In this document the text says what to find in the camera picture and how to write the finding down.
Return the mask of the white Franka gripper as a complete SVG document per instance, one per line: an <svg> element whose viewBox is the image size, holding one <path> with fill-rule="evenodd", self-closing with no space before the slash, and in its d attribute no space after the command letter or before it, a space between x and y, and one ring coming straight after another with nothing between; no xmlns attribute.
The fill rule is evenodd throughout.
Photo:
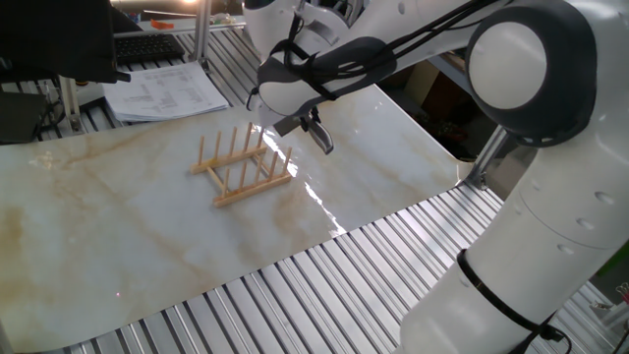
<svg viewBox="0 0 629 354"><path fill-rule="evenodd" d="M278 122L278 114L267 108L259 108L257 110L257 116L260 125L264 128L271 127ZM310 117L314 122L320 122L318 109L316 107L311 109ZM308 132L310 130L311 119L309 117L300 118L300 126L304 132Z"/></svg>

